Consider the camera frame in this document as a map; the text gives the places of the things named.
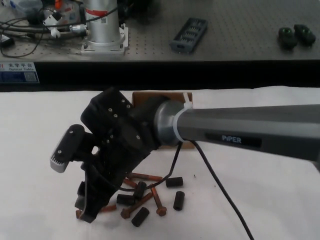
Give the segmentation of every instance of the blue label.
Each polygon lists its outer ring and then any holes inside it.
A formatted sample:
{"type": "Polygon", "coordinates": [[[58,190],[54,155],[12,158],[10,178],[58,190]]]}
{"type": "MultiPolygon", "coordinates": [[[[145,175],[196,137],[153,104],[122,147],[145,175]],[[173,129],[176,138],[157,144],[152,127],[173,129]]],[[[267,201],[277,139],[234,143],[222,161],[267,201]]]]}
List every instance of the blue label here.
{"type": "Polygon", "coordinates": [[[39,79],[35,71],[0,71],[0,84],[38,84],[39,79]]]}

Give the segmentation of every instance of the sticker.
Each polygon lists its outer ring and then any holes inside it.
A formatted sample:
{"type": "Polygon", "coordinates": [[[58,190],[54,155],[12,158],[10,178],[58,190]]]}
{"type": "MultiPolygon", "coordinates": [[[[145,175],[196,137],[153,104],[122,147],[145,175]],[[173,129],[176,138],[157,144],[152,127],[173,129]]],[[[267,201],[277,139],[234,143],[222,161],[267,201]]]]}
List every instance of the sticker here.
{"type": "Polygon", "coordinates": [[[0,62],[0,84],[38,84],[39,78],[33,62],[0,62]]]}
{"type": "MultiPolygon", "coordinates": [[[[86,18],[86,20],[95,19],[95,18],[97,18],[97,17],[99,17],[99,16],[92,15],[92,14],[90,14],[90,13],[88,13],[88,12],[85,13],[85,18],[86,18]]],[[[92,22],[93,22],[93,23],[99,23],[99,24],[108,24],[108,17],[105,16],[105,17],[102,17],[102,18],[100,18],[100,19],[93,20],[92,22]]]]}
{"type": "Polygon", "coordinates": [[[234,145],[244,145],[248,147],[260,148],[262,145],[262,139],[257,137],[248,136],[234,136],[229,134],[215,134],[215,133],[205,133],[205,137],[208,140],[214,142],[225,142],[234,145]]]}

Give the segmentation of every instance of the piper logo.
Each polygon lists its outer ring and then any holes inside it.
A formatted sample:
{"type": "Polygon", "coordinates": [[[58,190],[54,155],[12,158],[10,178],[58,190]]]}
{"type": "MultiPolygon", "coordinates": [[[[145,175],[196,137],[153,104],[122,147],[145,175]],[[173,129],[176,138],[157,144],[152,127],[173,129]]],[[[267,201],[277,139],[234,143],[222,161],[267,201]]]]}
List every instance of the piper logo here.
{"type": "Polygon", "coordinates": [[[222,141],[235,143],[235,144],[242,144],[241,143],[241,138],[240,137],[236,137],[236,136],[222,135],[222,141]]]}

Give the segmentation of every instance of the black label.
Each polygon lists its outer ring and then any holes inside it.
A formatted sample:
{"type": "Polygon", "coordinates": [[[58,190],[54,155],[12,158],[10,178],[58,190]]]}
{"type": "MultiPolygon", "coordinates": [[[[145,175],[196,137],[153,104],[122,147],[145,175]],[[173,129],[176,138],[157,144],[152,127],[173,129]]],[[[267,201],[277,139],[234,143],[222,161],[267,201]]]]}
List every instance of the black label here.
{"type": "Polygon", "coordinates": [[[214,134],[214,133],[206,133],[205,137],[208,140],[217,141],[221,143],[250,146],[255,148],[260,148],[262,144],[262,140],[257,137],[235,136],[235,135],[229,135],[229,134],[214,134]]]}

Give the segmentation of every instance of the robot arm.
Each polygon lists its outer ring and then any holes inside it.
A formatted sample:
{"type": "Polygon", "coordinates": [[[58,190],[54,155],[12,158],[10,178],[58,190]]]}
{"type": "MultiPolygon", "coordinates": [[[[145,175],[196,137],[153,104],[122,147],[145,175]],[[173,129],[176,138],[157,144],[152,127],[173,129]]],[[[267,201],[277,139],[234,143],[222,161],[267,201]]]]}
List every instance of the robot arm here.
{"type": "Polygon", "coordinates": [[[320,105],[191,109],[177,128],[187,140],[319,160],[320,105]]]}
{"type": "Polygon", "coordinates": [[[143,159],[161,145],[176,146],[179,139],[319,160],[320,105],[184,110],[181,102],[162,96],[133,107],[110,88],[91,100],[81,121],[92,133],[72,125],[50,164],[63,173],[69,162],[83,162],[85,181],[75,207],[88,223],[143,159]]]}

